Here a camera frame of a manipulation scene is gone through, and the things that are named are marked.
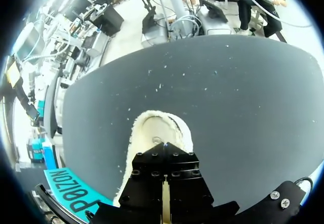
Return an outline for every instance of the chair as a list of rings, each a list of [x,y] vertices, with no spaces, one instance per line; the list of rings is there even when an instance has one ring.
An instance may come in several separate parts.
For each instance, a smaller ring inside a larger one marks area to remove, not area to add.
[[[252,10],[256,13],[255,17],[252,16],[252,20],[254,21],[254,26],[255,26],[255,29],[257,30],[258,25],[260,25],[261,28],[263,27],[264,20],[263,19],[262,19],[262,21],[259,20],[260,15],[261,15],[261,17],[264,17],[263,15],[266,15],[266,14],[258,6],[252,6]]]

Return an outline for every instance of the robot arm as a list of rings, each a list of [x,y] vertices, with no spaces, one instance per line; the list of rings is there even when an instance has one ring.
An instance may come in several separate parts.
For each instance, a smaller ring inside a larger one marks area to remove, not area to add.
[[[95,214],[85,211],[90,224],[160,224],[161,219],[183,224],[280,224],[298,213],[305,195],[295,183],[286,181],[259,203],[237,214],[239,205],[235,201],[213,206],[213,196],[194,153],[160,143],[145,153],[137,153],[132,164],[132,174],[119,199],[120,208],[98,202]],[[64,222],[83,223],[71,220],[71,214],[64,213],[42,186],[36,189]]]
[[[37,124],[39,112],[29,101],[28,96],[24,92],[22,84],[23,79],[20,76],[17,63],[14,61],[4,74],[4,79],[0,87],[1,96],[5,97],[9,94],[14,94],[18,98],[27,115],[30,117],[31,121],[34,124]]]

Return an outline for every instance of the bolt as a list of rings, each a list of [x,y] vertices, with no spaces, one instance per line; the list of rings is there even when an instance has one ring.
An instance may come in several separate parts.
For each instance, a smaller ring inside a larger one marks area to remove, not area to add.
[[[279,197],[280,197],[280,193],[278,191],[272,191],[270,194],[270,198],[272,200],[277,200],[277,199],[279,199]]]
[[[151,175],[153,177],[158,177],[158,176],[160,176],[160,173],[158,171],[154,171],[154,172],[151,173]]]
[[[133,170],[132,171],[132,175],[139,175],[140,174],[140,171],[139,170]]]
[[[171,176],[172,177],[179,177],[180,176],[180,173],[179,172],[172,172],[171,173]]]
[[[282,207],[282,209],[287,209],[288,208],[288,206],[290,205],[290,201],[289,201],[289,199],[283,199],[282,201],[281,201],[281,207]]]

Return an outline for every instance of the table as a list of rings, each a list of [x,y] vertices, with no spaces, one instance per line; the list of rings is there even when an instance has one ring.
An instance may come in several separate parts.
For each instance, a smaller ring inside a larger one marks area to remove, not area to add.
[[[113,199],[135,118],[146,110],[169,112],[191,130],[214,204],[236,200],[242,211],[319,166],[323,105],[317,61],[288,44],[239,35],[159,44],[69,87],[63,108],[66,164]]]

